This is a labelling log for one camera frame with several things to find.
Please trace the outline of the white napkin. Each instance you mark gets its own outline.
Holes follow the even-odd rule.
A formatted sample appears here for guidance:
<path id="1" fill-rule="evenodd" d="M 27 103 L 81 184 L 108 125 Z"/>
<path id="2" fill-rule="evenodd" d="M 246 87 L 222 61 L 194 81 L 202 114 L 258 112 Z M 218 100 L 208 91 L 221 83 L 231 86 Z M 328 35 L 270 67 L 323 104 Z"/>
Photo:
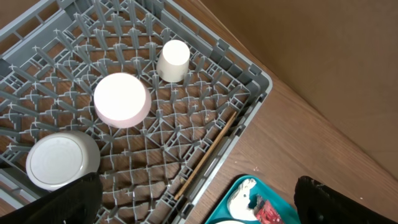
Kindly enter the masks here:
<path id="1" fill-rule="evenodd" d="M 256 185 L 254 179 L 245 179 L 227 201 L 230 215 L 237 220 L 256 221 L 254 209 L 249 208 L 250 190 Z"/>

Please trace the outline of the grey small saucer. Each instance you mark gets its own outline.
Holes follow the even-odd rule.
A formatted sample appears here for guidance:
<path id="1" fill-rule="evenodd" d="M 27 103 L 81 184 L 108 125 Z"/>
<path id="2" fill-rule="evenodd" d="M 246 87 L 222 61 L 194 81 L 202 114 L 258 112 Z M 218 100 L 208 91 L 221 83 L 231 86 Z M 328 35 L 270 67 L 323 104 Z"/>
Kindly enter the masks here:
<path id="1" fill-rule="evenodd" d="M 28 178 L 38 187 L 54 191 L 100 166 L 95 140 L 81 131 L 50 134 L 34 144 L 25 163 Z"/>

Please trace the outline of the wooden chopstick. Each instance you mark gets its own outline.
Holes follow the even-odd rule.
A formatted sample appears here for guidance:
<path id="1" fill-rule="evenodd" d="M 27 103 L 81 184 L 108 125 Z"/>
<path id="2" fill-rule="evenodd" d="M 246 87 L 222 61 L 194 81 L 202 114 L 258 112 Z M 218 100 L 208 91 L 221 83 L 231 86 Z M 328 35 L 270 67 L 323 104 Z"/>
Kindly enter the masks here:
<path id="1" fill-rule="evenodd" d="M 178 201 L 179 198 L 183 195 L 184 191 L 186 191 L 186 189 L 188 188 L 188 186 L 190 185 L 190 183 L 192 182 L 192 180 L 195 178 L 195 176 L 197 175 L 197 173 L 200 171 L 201 167 L 204 165 L 204 163 L 206 162 L 206 160 L 209 158 L 209 156 L 212 154 L 212 152 L 214 151 L 214 149 L 216 148 L 216 146 L 219 144 L 219 142 L 221 141 L 221 139 L 225 136 L 227 130 L 231 127 L 233 121 L 235 120 L 236 116 L 237 116 L 238 112 L 235 111 L 232 115 L 232 117 L 228 120 L 228 122 L 226 123 L 226 125 L 223 127 L 223 129 L 220 131 L 220 133 L 217 135 L 216 139 L 213 141 L 212 145 L 209 147 L 209 149 L 206 151 L 206 153 L 204 154 L 204 156 L 201 158 L 201 160 L 199 161 L 199 163 L 197 164 L 196 168 L 193 170 L 193 172 L 191 173 L 191 175 L 189 176 L 189 178 L 186 180 L 186 182 L 184 183 L 184 185 L 181 187 L 181 189 L 176 193 L 174 200 Z"/>

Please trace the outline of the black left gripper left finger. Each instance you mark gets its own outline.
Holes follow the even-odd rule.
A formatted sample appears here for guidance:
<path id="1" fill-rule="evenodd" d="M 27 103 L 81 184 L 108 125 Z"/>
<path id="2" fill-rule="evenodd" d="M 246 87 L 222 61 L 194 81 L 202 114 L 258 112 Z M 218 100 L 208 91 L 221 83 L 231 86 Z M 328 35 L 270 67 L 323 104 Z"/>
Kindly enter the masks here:
<path id="1" fill-rule="evenodd" d="M 1 223 L 93 223 L 102 196 L 103 184 L 99 174 L 91 172 L 2 216 Z"/>

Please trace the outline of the red snack wrapper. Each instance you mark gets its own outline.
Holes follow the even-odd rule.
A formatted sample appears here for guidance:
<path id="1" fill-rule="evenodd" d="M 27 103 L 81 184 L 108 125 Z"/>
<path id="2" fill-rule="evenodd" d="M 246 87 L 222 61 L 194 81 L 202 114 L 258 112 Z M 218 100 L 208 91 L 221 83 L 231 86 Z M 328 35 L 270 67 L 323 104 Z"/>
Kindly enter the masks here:
<path id="1" fill-rule="evenodd" d="M 261 224 L 284 224 L 283 219 L 270 201 L 265 200 L 260 195 L 257 196 L 257 205 L 254 207 L 254 215 Z"/>

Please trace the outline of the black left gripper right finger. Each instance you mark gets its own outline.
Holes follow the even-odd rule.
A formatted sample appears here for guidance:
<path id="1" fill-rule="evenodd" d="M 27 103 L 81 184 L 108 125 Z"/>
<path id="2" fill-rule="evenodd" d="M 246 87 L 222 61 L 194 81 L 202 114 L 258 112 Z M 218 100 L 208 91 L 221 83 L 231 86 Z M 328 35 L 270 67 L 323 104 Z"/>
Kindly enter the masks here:
<path id="1" fill-rule="evenodd" d="M 294 204 L 301 224 L 397 224 L 306 175 L 296 183 Z"/>

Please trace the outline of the cream cup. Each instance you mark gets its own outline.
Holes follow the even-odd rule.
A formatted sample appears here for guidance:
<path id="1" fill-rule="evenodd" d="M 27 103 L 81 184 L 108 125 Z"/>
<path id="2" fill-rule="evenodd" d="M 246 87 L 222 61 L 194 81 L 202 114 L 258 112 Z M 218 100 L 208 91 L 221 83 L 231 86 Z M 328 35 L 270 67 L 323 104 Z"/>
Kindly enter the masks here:
<path id="1" fill-rule="evenodd" d="M 181 40 L 170 40 L 163 46 L 156 70 L 169 83 L 182 81 L 188 73 L 190 49 Z"/>

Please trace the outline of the large white plate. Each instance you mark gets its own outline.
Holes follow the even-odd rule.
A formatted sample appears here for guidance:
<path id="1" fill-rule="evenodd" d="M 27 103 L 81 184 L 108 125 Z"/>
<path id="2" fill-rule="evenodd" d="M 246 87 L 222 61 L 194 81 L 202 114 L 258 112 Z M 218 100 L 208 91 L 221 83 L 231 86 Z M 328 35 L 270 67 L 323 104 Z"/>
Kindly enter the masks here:
<path id="1" fill-rule="evenodd" d="M 222 221 L 222 222 L 217 222 L 215 224 L 245 224 L 245 223 L 239 222 L 239 221 L 236 221 L 236 220 L 225 220 L 225 221 Z"/>

